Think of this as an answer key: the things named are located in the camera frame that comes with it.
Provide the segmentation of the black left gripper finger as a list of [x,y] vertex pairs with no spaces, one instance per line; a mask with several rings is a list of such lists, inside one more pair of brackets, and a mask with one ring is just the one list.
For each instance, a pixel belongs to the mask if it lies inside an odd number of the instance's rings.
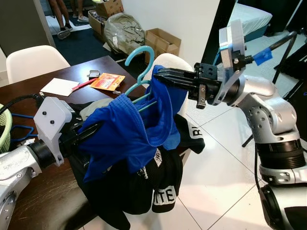
[[96,122],[86,126],[84,122],[80,122],[79,144],[83,143],[88,138],[91,138],[94,134],[96,134],[103,124],[104,124],[103,122]]

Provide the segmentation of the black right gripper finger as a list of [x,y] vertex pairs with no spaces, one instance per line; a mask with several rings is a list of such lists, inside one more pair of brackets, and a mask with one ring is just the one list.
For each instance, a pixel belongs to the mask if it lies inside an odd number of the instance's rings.
[[176,69],[176,68],[160,68],[156,69],[153,72],[153,75],[164,78],[186,78],[189,80],[193,80],[197,78],[197,74],[190,70]]
[[197,83],[185,79],[161,79],[161,83],[164,83],[166,86],[183,89],[186,91],[196,91]]

